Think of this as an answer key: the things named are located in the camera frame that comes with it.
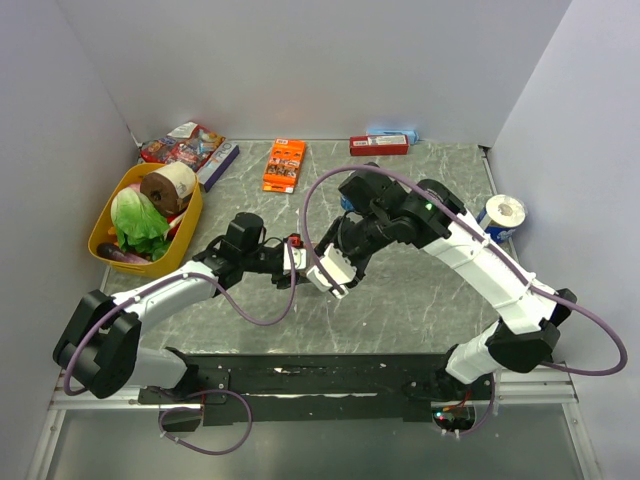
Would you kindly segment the blue Pocari bottle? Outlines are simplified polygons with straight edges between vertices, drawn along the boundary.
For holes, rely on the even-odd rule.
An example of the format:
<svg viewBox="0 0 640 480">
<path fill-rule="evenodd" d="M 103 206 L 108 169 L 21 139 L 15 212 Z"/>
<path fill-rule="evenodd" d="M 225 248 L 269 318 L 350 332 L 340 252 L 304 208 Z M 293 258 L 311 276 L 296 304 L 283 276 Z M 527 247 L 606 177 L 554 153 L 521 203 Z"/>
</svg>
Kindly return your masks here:
<svg viewBox="0 0 640 480">
<path fill-rule="evenodd" d="M 342 195 L 340 197 L 340 205 L 341 205 L 342 209 L 345 212 L 354 212 L 355 211 L 354 206 L 352 205 L 350 200 L 344 195 Z"/>
</svg>

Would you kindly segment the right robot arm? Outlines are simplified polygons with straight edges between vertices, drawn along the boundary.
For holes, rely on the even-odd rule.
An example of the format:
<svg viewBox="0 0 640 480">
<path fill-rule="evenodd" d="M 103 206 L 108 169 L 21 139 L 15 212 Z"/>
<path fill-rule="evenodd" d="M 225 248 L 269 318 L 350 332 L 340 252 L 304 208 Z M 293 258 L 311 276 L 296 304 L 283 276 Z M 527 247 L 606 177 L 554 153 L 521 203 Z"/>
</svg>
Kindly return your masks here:
<svg viewBox="0 0 640 480">
<path fill-rule="evenodd" d="M 482 333 L 445 354 L 432 376 L 444 396 L 461 397 L 499 368 L 528 373 L 551 357 L 575 295 L 537 281 L 443 184 L 426 179 L 405 190 L 369 163 L 351 173 L 339 191 L 360 218 L 336 220 L 316 246 L 319 262 L 307 276 L 318 289 L 343 297 L 363 278 L 375 253 L 402 243 L 450 267 L 498 313 Z"/>
</svg>

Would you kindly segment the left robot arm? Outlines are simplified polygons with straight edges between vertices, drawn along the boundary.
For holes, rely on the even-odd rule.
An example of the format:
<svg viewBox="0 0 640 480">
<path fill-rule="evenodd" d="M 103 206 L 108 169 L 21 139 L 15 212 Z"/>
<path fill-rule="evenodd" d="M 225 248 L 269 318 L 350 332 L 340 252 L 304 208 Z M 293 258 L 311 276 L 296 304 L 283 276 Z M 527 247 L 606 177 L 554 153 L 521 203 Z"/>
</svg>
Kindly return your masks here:
<svg viewBox="0 0 640 480">
<path fill-rule="evenodd" d="M 140 339 L 196 303 L 227 297 L 247 272 L 296 284 L 294 250 L 300 236 L 270 246 L 263 230 L 261 217 L 240 213 L 225 234 L 175 272 L 118 294 L 85 294 L 53 350 L 64 371 L 64 393 L 89 392 L 104 399 L 125 386 L 140 386 L 163 389 L 177 402 L 191 399 L 198 389 L 197 365 L 172 348 L 143 348 Z"/>
</svg>

